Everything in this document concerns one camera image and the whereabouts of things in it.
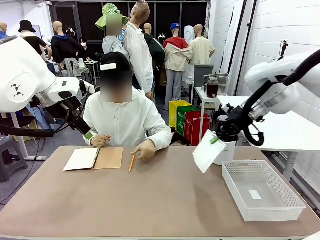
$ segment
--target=gray stool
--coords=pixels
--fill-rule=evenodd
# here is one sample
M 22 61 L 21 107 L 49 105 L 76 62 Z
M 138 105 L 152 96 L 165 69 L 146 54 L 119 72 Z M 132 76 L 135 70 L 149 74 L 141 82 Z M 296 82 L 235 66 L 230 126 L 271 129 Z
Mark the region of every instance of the gray stool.
M 19 161 L 13 163 L 9 167 L 6 167 L 2 153 L 8 150 L 10 147 L 13 147 L 18 154 Z M 9 181 L 9 173 L 21 167 L 27 169 L 28 165 L 19 147 L 17 146 L 17 143 L 11 137 L 0 136 L 0 183 Z

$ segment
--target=black cap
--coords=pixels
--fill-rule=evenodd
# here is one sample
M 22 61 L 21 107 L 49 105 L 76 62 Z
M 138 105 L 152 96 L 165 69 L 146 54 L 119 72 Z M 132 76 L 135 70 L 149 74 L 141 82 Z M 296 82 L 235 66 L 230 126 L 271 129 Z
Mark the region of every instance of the black cap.
M 36 30 L 32 27 L 31 22 L 29 22 L 28 20 L 20 21 L 19 33 L 21 33 L 22 31 L 30 31 L 32 33 L 36 32 Z
M 132 82 L 131 65 L 121 52 L 110 52 L 100 60 L 100 65 L 116 64 L 116 69 L 100 71 L 101 84 L 110 87 L 120 87 Z

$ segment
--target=red shirt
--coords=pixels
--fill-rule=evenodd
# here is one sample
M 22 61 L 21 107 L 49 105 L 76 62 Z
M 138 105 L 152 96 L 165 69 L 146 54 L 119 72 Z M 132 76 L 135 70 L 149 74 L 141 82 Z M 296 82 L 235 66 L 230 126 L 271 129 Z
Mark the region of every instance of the red shirt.
M 186 40 L 182 37 L 179 37 L 179 36 L 171 37 L 171 38 L 168 38 L 167 40 L 165 40 L 165 42 L 163 44 L 164 48 L 166 48 L 168 43 L 170 43 L 180 49 L 185 49 L 185 48 L 189 47 Z

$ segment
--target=person's right hand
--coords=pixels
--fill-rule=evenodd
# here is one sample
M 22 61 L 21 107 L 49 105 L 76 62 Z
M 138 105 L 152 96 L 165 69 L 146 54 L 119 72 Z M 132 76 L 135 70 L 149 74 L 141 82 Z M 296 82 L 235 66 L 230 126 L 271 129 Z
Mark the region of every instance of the person's right hand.
M 91 145 L 96 148 L 102 148 L 105 146 L 106 141 L 110 141 L 111 136 L 104 135 L 104 134 L 98 134 L 91 140 Z
M 152 94 L 152 92 L 148 92 L 145 94 L 145 96 L 150 99 L 151 101 L 154 99 L 154 95 Z

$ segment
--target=brown table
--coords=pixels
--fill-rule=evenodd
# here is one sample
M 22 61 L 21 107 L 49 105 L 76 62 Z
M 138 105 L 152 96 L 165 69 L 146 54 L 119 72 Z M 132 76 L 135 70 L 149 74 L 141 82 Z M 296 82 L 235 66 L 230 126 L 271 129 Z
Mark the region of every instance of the brown table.
M 296 240 L 320 231 L 310 207 L 297 221 L 245 222 L 221 167 L 202 174 L 193 147 L 159 151 L 131 173 L 132 148 L 120 169 L 63 172 L 76 148 L 60 147 L 0 212 L 0 237 Z M 253 147 L 237 147 L 235 159 L 268 161 Z

